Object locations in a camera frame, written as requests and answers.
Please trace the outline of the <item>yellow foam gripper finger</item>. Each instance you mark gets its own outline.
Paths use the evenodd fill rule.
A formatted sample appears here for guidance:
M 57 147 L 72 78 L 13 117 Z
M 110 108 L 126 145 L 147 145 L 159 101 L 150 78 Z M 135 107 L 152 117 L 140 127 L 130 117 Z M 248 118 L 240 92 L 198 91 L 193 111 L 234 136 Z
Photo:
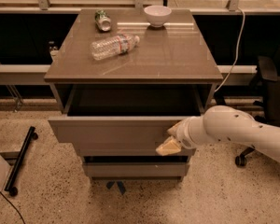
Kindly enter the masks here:
M 156 152 L 161 156 L 176 154 L 181 151 L 181 145 L 178 141 L 170 136 L 160 146 L 156 148 Z
M 180 122 L 176 123 L 174 126 L 169 128 L 167 132 L 173 137 L 178 137 L 182 133 L 181 123 Z

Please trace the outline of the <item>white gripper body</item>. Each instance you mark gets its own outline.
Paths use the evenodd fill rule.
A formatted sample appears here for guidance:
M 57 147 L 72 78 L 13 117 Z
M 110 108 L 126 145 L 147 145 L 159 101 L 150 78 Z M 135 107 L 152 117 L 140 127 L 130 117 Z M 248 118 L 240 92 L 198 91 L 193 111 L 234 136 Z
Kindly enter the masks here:
M 192 127 L 193 121 L 194 117 L 190 117 L 178 123 L 175 137 L 178 143 L 185 149 L 196 148 L 196 144 L 190 136 L 190 128 Z

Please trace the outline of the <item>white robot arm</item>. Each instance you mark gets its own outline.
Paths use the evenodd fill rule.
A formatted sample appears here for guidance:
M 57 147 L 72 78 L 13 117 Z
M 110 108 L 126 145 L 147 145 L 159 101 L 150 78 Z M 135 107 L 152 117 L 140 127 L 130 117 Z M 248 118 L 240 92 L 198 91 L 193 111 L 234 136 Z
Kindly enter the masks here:
M 280 163 L 280 127 L 260 123 L 229 106 L 213 106 L 199 117 L 179 121 L 167 132 L 169 137 L 156 148 L 162 156 L 198 145 L 230 142 L 247 146 L 245 153 L 256 150 Z

